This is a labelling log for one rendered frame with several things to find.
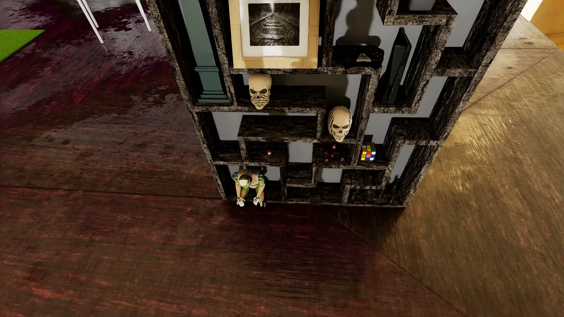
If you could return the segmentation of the green rug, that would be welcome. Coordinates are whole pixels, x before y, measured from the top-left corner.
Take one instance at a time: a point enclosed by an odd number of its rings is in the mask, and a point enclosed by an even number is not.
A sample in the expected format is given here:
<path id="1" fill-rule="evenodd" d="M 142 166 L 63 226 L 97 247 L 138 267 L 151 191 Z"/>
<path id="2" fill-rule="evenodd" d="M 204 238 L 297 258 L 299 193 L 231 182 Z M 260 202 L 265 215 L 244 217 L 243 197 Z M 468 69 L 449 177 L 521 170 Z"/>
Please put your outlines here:
<path id="1" fill-rule="evenodd" d="M 41 29 L 0 30 L 0 62 L 42 34 Z"/>

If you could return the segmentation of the seated action figure doll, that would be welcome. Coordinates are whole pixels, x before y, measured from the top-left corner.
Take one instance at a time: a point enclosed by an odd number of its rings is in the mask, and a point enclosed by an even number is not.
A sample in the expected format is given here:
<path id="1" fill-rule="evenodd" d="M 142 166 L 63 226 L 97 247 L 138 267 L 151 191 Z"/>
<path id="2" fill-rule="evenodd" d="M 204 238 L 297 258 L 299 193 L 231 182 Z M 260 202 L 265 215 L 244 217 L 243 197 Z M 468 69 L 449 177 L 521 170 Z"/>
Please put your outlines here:
<path id="1" fill-rule="evenodd" d="M 235 182 L 236 188 L 236 205 L 243 207 L 245 198 L 250 190 L 254 190 L 256 197 L 253 198 L 253 204 L 264 208 L 266 202 L 264 200 L 264 188 L 266 186 L 266 177 L 260 174 L 258 170 L 241 169 L 231 175 Z"/>

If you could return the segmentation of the small scattered dice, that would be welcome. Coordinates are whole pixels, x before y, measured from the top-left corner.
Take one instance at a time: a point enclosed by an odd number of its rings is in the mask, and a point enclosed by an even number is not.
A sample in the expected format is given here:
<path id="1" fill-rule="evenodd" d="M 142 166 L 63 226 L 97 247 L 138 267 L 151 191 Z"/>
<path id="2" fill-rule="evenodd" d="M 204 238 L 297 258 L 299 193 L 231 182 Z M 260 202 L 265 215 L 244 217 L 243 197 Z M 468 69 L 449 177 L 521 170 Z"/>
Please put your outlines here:
<path id="1" fill-rule="evenodd" d="M 325 162 L 344 162 L 347 158 L 347 147 L 338 146 L 336 144 L 320 148 Z"/>

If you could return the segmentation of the black game console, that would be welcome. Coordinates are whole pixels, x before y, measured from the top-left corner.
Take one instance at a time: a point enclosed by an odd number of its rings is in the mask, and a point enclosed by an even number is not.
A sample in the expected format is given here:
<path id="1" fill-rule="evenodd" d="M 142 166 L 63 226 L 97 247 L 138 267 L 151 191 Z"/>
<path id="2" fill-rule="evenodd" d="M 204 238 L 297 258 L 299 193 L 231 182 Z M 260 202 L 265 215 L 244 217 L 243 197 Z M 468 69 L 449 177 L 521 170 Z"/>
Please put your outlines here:
<path id="1" fill-rule="evenodd" d="M 393 43 L 386 71 L 381 79 L 382 83 L 378 84 L 378 87 L 381 88 L 381 104 L 390 105 L 395 103 L 411 48 L 412 45 L 405 33 L 404 27 L 400 27 Z"/>

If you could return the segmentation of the light wooden furniture corner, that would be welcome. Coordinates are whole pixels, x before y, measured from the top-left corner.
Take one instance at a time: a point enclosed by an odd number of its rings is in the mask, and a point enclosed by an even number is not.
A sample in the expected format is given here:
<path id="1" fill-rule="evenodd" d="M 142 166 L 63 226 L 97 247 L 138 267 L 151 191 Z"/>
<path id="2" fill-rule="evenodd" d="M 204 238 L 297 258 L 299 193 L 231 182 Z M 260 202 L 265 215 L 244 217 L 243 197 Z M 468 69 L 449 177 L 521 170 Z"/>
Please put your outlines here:
<path id="1" fill-rule="evenodd" d="M 564 51 L 564 0 L 542 0 L 530 23 Z"/>

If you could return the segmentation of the framed black-and-white picture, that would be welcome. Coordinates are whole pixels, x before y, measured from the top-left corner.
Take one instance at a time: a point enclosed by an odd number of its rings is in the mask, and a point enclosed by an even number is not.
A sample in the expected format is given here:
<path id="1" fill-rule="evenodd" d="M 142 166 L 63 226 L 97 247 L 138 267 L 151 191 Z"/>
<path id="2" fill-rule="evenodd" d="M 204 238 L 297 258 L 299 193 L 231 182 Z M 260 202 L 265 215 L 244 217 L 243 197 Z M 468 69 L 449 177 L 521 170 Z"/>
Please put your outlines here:
<path id="1" fill-rule="evenodd" d="M 319 0 L 229 0 L 234 69 L 316 69 Z"/>

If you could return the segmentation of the teal column ornament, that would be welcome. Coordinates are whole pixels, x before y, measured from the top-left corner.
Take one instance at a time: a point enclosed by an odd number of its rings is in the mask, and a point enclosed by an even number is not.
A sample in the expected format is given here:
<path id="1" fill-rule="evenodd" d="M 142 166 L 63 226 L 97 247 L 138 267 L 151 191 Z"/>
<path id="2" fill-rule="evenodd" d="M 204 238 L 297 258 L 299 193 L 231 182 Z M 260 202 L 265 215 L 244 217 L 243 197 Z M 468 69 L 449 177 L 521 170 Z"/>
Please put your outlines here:
<path id="1" fill-rule="evenodd" d="M 220 79 L 201 1 L 179 0 L 179 5 L 196 62 L 195 71 L 198 73 L 202 85 L 202 92 L 198 101 L 202 103 L 229 103 L 229 98 Z"/>

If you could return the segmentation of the white chair leg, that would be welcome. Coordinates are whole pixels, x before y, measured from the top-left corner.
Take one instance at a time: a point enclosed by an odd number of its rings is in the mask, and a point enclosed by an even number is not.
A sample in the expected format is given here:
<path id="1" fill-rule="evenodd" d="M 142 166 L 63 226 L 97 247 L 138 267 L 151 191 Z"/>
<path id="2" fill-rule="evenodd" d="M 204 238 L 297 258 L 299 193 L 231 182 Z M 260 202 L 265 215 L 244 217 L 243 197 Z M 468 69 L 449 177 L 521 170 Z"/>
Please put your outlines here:
<path id="1" fill-rule="evenodd" d="M 98 25 L 94 15 L 93 15 L 93 12 L 91 11 L 91 9 L 89 7 L 87 1 L 86 0 L 76 0 L 76 1 L 79 3 L 83 13 L 85 14 L 89 24 L 91 25 L 93 31 L 95 32 L 99 42 L 101 44 L 104 44 L 104 41 L 103 41 L 99 31 L 98 31 L 99 25 Z"/>
<path id="2" fill-rule="evenodd" d="M 149 21 L 148 21 L 148 18 L 147 18 L 147 16 L 146 16 L 146 14 L 145 14 L 145 10 L 144 10 L 144 8 L 143 8 L 143 6 L 142 6 L 141 1 L 140 1 L 140 0 L 135 0 L 135 3 L 137 4 L 137 7 L 138 7 L 138 9 L 139 9 L 139 12 L 140 12 L 140 14 L 141 14 L 141 16 L 142 16 L 142 18 L 143 18 L 143 20 L 144 20 L 144 22 L 145 22 L 145 25 L 146 25 L 148 31 L 149 31 L 149 32 L 152 32 L 151 25 L 150 25 L 150 23 L 149 23 Z"/>

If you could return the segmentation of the dark stone maze shelf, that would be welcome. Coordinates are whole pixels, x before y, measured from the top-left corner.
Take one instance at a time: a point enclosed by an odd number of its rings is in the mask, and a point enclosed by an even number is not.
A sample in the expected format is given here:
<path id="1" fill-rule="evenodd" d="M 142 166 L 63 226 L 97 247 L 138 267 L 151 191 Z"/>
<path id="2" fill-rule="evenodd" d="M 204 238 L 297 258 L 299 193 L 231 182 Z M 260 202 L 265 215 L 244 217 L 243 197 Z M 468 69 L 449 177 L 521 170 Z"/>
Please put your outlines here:
<path id="1" fill-rule="evenodd" d="M 482 0 L 462 46 L 449 47 L 454 0 L 353 0 L 339 39 L 335 23 L 348 0 L 319 0 L 316 69 L 234 69 L 229 0 L 200 1 L 229 103 L 198 101 L 179 0 L 147 3 L 222 199 L 236 201 L 231 175 L 246 169 L 266 177 L 265 202 L 382 207 L 409 203 L 527 2 Z M 395 103 L 381 104 L 378 84 L 400 27 L 412 48 Z M 344 68 L 333 47 L 345 45 L 383 49 L 382 65 Z M 253 74 L 272 79 L 262 110 L 250 100 Z M 341 143 L 327 126 L 337 106 L 352 113 Z M 374 161 L 359 160 L 363 141 L 376 144 Z M 347 147 L 346 161 L 323 161 L 320 148 L 333 144 Z"/>

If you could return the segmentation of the beige skull ornament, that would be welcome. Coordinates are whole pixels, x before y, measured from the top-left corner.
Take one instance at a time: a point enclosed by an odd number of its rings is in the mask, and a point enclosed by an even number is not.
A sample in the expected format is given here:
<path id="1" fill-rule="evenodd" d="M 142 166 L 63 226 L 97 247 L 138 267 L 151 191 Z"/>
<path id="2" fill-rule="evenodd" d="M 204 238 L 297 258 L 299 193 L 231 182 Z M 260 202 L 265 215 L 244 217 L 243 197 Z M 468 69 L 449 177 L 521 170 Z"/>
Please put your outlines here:
<path id="1" fill-rule="evenodd" d="M 341 143 L 352 126 L 352 113 L 344 106 L 334 107 L 328 115 L 328 132 Z"/>
<path id="2" fill-rule="evenodd" d="M 269 102 L 272 79 L 270 75 L 253 74 L 249 76 L 250 100 L 256 109 L 262 110 Z"/>

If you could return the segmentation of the black game controller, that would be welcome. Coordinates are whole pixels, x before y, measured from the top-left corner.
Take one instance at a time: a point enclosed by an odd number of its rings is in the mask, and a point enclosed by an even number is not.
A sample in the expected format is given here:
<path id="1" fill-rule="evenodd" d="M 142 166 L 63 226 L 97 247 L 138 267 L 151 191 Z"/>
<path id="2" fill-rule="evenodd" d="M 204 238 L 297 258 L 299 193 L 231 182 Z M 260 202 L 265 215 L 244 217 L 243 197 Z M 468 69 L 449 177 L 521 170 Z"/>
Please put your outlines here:
<path id="1" fill-rule="evenodd" d="M 384 50 L 373 45 L 334 46 L 333 57 L 344 68 L 379 68 L 384 60 Z"/>

